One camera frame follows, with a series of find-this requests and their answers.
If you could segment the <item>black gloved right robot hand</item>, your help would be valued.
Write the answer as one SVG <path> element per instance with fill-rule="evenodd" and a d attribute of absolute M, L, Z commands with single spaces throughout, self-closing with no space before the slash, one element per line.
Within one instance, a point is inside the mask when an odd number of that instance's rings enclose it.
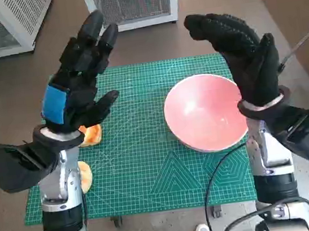
<path fill-rule="evenodd" d="M 262 107 L 279 97 L 279 55 L 271 33 L 261 38 L 228 14 L 191 14 L 184 27 L 196 41 L 208 41 L 225 59 L 244 101 Z"/>

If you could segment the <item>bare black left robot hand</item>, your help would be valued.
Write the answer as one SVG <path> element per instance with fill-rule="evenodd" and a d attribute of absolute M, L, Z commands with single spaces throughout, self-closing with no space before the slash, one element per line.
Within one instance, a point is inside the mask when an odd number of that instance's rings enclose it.
<path fill-rule="evenodd" d="M 97 77 L 103 74 L 118 36 L 117 24 L 103 29 L 103 15 L 95 10 L 71 37 L 61 55 L 60 68 L 45 90 L 42 118 L 54 133 L 71 133 L 79 127 L 100 124 L 119 96 L 111 90 L 95 100 Z"/>

